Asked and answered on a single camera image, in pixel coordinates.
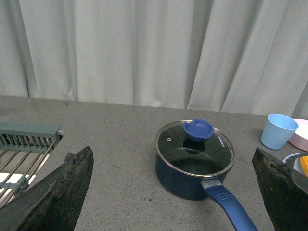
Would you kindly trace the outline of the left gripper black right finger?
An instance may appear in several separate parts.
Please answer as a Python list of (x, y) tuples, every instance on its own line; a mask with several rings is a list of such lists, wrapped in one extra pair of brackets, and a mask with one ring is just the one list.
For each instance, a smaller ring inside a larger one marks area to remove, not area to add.
[(308, 177), (261, 148), (256, 148), (253, 167), (263, 202), (276, 231), (308, 229)]

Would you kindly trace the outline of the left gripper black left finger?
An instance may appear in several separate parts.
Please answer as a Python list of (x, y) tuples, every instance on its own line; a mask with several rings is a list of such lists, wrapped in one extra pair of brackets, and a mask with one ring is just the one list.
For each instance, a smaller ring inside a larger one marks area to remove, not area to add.
[(0, 209), (2, 231), (72, 231), (93, 171), (89, 146), (68, 153), (62, 165)]

